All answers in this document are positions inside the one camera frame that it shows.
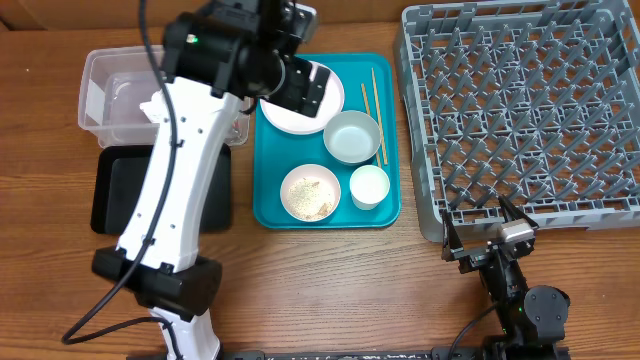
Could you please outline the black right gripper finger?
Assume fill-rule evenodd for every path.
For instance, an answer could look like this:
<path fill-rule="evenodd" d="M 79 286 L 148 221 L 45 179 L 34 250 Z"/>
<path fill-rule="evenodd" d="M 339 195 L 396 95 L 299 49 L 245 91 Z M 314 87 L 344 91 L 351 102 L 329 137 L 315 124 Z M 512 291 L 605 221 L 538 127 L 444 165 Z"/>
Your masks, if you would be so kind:
<path fill-rule="evenodd" d="M 464 250 L 464 246 L 459 238 L 448 211 L 442 213 L 443 220 L 443 249 L 441 258 L 445 261 L 455 261 L 457 253 Z"/>
<path fill-rule="evenodd" d="M 533 230 L 538 229 L 538 223 L 527 216 L 521 209 L 516 207 L 506 196 L 499 196 L 499 204 L 505 222 L 525 220 Z"/>

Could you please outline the pinkish small bowl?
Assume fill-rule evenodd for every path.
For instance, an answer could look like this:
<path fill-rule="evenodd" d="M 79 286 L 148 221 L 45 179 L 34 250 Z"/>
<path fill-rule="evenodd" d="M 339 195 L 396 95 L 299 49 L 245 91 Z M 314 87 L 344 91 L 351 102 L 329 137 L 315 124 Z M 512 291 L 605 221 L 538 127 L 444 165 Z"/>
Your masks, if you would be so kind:
<path fill-rule="evenodd" d="M 280 200 L 294 219 L 313 223 L 328 219 L 340 203 L 341 186 L 336 175 L 318 164 L 304 164 L 283 179 Z"/>

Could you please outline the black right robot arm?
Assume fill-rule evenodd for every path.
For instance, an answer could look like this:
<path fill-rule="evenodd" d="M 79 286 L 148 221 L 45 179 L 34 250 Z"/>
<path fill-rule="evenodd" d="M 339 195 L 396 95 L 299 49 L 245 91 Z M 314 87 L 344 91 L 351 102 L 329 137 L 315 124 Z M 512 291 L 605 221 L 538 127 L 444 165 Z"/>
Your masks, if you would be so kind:
<path fill-rule="evenodd" d="M 446 351 L 448 359 L 568 359 L 557 343 L 565 338 L 570 298 L 551 286 L 527 285 L 518 260 L 534 250 L 537 222 L 509 199 L 499 197 L 504 222 L 485 247 L 465 249 L 448 211 L 442 213 L 442 259 L 457 261 L 462 274 L 477 271 L 491 305 L 471 320 Z M 464 336 L 495 312 L 503 333 L 487 336 L 477 348 L 461 350 Z"/>

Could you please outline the white napkin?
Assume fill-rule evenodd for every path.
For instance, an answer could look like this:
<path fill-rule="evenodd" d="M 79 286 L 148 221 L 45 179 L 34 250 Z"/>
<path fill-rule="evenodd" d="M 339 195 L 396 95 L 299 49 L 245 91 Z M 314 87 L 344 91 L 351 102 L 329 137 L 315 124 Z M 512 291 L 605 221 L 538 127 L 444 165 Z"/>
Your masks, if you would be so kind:
<path fill-rule="evenodd" d="M 168 118 L 168 110 L 161 91 L 155 92 L 148 102 L 139 105 L 151 123 L 162 123 Z"/>

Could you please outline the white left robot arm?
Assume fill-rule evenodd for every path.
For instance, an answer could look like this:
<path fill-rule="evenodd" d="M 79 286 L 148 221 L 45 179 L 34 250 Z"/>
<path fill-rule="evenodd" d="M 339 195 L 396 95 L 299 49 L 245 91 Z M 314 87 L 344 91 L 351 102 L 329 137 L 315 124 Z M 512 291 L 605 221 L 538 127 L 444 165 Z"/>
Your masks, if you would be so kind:
<path fill-rule="evenodd" d="M 211 1 L 169 23 L 150 61 L 161 89 L 155 144 L 126 229 L 92 269 L 149 310 L 170 359 L 222 354 L 209 312 L 222 268 L 198 245 L 206 196 L 245 100 L 317 114 L 329 73 L 296 54 L 316 26 L 315 10 L 293 1 Z"/>

